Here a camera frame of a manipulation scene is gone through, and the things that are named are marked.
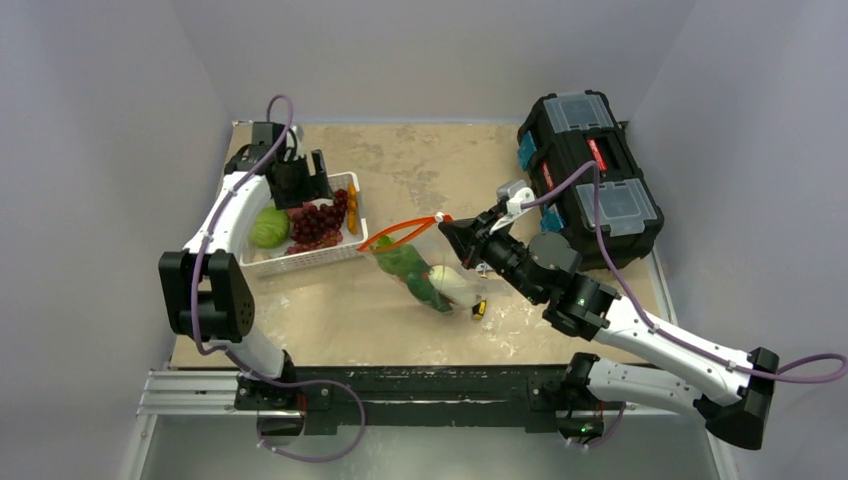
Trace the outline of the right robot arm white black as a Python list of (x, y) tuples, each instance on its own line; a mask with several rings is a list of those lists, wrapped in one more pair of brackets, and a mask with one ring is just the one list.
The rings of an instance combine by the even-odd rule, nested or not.
[(580, 272), (581, 257), (559, 234), (515, 239), (493, 207), (474, 218), (439, 221), (437, 228), (464, 267), (485, 263), (534, 305), (560, 333), (615, 347), (648, 362), (618, 367), (577, 356), (561, 392), (576, 407), (592, 400), (633, 402), (699, 416), (706, 430), (733, 446), (759, 450), (764, 441), (779, 366), (764, 347), (737, 350), (705, 340), (650, 314), (634, 299)]

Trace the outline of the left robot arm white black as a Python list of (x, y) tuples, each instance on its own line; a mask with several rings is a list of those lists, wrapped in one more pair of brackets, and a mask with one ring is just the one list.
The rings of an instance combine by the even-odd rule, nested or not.
[(238, 256), (268, 204), (286, 210), (329, 193), (320, 151), (306, 153), (290, 121), (256, 122), (226, 163), (221, 189), (198, 232), (165, 252), (158, 272), (172, 331), (203, 355), (222, 353), (240, 370), (237, 410), (295, 410), (305, 395), (290, 355), (254, 324), (256, 307)]

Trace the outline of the clear zip bag orange zipper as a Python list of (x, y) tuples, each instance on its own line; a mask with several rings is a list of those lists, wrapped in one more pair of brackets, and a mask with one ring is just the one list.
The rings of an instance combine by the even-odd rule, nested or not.
[(420, 304), (440, 314), (464, 312), (476, 320), (487, 311), (487, 277), (466, 269), (440, 228), (451, 222), (437, 212), (393, 224), (357, 248)]

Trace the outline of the red grape bunch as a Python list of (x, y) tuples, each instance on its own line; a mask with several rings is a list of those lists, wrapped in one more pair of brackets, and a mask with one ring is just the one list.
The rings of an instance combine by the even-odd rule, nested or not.
[(347, 191), (338, 189), (331, 199), (307, 202), (287, 211), (290, 218), (287, 255), (305, 253), (338, 245), (347, 216)]

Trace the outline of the white radish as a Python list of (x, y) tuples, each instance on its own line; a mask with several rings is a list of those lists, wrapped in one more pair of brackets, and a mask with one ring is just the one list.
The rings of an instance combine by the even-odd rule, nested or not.
[(431, 267), (428, 281), (437, 292), (463, 308), (472, 308), (482, 300), (477, 285), (448, 266)]

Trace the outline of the green cucumber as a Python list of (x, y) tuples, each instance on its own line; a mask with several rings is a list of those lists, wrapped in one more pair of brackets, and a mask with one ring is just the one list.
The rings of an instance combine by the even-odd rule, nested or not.
[(412, 245), (401, 245), (387, 253), (375, 255), (378, 267), (404, 284), (421, 304), (439, 313), (453, 310), (450, 301), (428, 281), (430, 265)]

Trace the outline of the orange carrot with leaves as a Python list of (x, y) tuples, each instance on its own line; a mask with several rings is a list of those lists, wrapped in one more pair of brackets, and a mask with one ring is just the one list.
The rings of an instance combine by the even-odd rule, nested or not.
[(389, 252), (395, 247), (396, 239), (389, 235), (380, 235), (368, 246), (368, 252), (380, 255)]

